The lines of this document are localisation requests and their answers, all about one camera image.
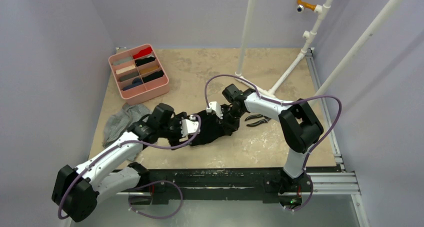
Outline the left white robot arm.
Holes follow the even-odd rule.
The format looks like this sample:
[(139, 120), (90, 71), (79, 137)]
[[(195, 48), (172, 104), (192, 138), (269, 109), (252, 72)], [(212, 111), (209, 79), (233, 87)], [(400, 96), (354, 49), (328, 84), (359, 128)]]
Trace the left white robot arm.
[(176, 150), (188, 146), (199, 135), (202, 125), (197, 114), (175, 114), (171, 106), (158, 104), (95, 157), (76, 167), (65, 165), (58, 171), (51, 197), (58, 206), (58, 218), (81, 222), (99, 203), (119, 192), (153, 191), (156, 185), (175, 187), (182, 199), (183, 192), (176, 183), (151, 180), (151, 172), (140, 163), (132, 162), (118, 172), (115, 169), (147, 147)]

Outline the black underwear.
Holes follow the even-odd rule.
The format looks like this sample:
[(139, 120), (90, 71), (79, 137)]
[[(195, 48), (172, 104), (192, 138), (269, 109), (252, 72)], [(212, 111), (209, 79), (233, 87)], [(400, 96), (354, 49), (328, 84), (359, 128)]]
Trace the black underwear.
[(223, 128), (220, 121), (214, 114), (207, 114), (205, 110), (197, 113), (201, 119), (201, 126), (199, 134), (189, 144), (190, 146), (206, 145), (214, 142), (215, 140), (231, 135), (224, 135)]

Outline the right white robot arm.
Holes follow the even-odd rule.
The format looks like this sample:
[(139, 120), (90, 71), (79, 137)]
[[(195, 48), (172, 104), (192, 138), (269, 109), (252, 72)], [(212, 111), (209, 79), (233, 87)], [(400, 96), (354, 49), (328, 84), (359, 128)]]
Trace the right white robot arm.
[(263, 115), (280, 123), (289, 152), (281, 176), (280, 183), (288, 191), (300, 185), (300, 176), (304, 173), (308, 150), (318, 142), (324, 128), (308, 102), (300, 99), (300, 103), (283, 102), (274, 98), (258, 95), (249, 88), (242, 92), (234, 84), (222, 91), (222, 95), (230, 103), (225, 112), (225, 120), (235, 120), (245, 113)]

